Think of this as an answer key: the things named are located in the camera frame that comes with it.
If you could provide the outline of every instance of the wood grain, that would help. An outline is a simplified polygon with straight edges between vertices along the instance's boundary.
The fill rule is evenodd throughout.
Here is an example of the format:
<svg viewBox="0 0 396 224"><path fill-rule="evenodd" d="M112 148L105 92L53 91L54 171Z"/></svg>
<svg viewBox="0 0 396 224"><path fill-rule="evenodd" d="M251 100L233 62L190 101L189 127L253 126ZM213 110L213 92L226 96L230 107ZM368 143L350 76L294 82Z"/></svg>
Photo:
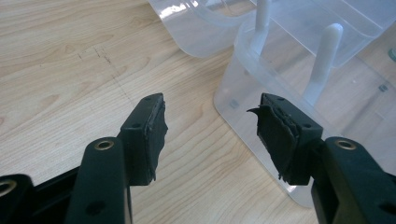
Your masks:
<svg viewBox="0 0 396 224"><path fill-rule="evenodd" d="M132 188L135 223L317 222L213 106L232 49L185 54L146 1L0 1L0 52L0 175L78 166L163 92L169 131L157 181Z"/></svg>

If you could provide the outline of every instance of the plastic tray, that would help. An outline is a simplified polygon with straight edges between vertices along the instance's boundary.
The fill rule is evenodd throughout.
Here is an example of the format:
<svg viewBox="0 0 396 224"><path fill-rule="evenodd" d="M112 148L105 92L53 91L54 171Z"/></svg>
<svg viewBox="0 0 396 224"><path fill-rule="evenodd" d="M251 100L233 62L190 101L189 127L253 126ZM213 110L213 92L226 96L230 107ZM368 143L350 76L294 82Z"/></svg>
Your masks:
<svg viewBox="0 0 396 224"><path fill-rule="evenodd" d="M254 14L249 0L149 0L178 46L194 57L230 47L239 26Z"/></svg>

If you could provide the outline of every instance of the transparent plastic box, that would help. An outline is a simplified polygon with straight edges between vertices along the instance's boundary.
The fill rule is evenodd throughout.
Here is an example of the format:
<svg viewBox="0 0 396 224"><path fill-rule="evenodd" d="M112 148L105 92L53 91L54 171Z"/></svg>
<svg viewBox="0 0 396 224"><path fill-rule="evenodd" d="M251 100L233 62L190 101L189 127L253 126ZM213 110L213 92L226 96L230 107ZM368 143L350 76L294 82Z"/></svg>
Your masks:
<svg viewBox="0 0 396 224"><path fill-rule="evenodd" d="M239 26L254 14L249 0L149 0L178 46L194 57L230 47Z"/></svg>
<svg viewBox="0 0 396 224"><path fill-rule="evenodd" d="M234 53L214 96L219 113L275 179L278 172L256 134L261 94L282 96L302 109L325 130L323 139L344 136L363 144L385 171L396 175L396 90L362 60L354 57L333 69L314 105L303 98L315 56L276 23L270 23L262 55L250 47L254 21L245 22ZM291 198L312 206L310 187L278 183Z"/></svg>

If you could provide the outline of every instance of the hole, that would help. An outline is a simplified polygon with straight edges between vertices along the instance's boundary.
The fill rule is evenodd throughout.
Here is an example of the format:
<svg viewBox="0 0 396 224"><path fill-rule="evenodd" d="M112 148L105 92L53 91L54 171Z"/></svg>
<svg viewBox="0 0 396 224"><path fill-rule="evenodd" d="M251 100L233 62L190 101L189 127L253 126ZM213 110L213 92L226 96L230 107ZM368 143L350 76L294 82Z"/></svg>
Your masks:
<svg viewBox="0 0 396 224"><path fill-rule="evenodd" d="M336 144L338 147L343 148L343 149L346 149L346 150L353 150L353 149L356 149L355 144L353 144L353 143L351 143L351 142L348 142L348 141L346 141L346 140L336 140L336 141L335 141L335 144Z"/></svg>
<svg viewBox="0 0 396 224"><path fill-rule="evenodd" d="M135 124L132 125L133 128L140 128L140 126L141 125L139 123L135 123Z"/></svg>
<svg viewBox="0 0 396 224"><path fill-rule="evenodd" d="M6 179L0 182L0 197L9 194L17 187L17 182L11 179Z"/></svg>
<svg viewBox="0 0 396 224"><path fill-rule="evenodd" d="M114 146L114 142L112 141L102 141L95 145L95 149L97 150L106 150Z"/></svg>
<svg viewBox="0 0 396 224"><path fill-rule="evenodd" d="M393 203L381 203L379 205L379 208L382 209L384 212L396 216L396 205L394 205Z"/></svg>
<svg viewBox="0 0 396 224"><path fill-rule="evenodd" d="M378 88L379 88L382 92L388 90L388 87L387 87L386 85L380 85Z"/></svg>
<svg viewBox="0 0 396 224"><path fill-rule="evenodd" d="M103 201L93 202L88 204L87 208L85 209L85 213L94 217L101 214L105 208L106 208L105 202Z"/></svg>
<svg viewBox="0 0 396 224"><path fill-rule="evenodd" d="M230 102L230 107L232 109L236 109L236 108L239 107L239 103L235 99L232 99L231 102Z"/></svg>

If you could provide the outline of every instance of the black plastic part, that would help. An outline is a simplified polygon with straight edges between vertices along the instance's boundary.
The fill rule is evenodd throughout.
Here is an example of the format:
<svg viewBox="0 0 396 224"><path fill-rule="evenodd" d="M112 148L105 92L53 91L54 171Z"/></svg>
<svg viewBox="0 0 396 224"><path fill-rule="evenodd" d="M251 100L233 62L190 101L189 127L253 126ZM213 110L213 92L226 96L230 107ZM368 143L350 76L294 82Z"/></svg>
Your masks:
<svg viewBox="0 0 396 224"><path fill-rule="evenodd" d="M320 147L313 149L309 158L310 173L315 181L312 185L311 195L319 223L332 223L338 208L339 201L335 195L332 182L323 165L322 151L324 142Z"/></svg>
<svg viewBox="0 0 396 224"><path fill-rule="evenodd" d="M120 139L88 144L78 170L65 223L132 223L124 150Z"/></svg>
<svg viewBox="0 0 396 224"><path fill-rule="evenodd" d="M322 127L288 100L263 93L259 108L257 135L267 148L279 178L290 185L307 185L310 149L321 142Z"/></svg>
<svg viewBox="0 0 396 224"><path fill-rule="evenodd" d="M124 145L131 186L146 186L156 178L155 170L168 130L164 112L163 94L152 94L139 102L120 128L117 137Z"/></svg>
<svg viewBox="0 0 396 224"><path fill-rule="evenodd" d="M58 175L35 187L33 223L63 223L78 168Z"/></svg>
<svg viewBox="0 0 396 224"><path fill-rule="evenodd" d="M395 186L396 186L396 175L391 175L391 174L388 174L388 173L387 173L387 175L390 177L390 179L392 180L393 184L395 184Z"/></svg>
<svg viewBox="0 0 396 224"><path fill-rule="evenodd" d="M33 183L27 175L0 177L0 223L26 223L32 209Z"/></svg>
<svg viewBox="0 0 396 224"><path fill-rule="evenodd" d="M396 223L396 185L362 145L331 137L321 158L339 201L332 223Z"/></svg>

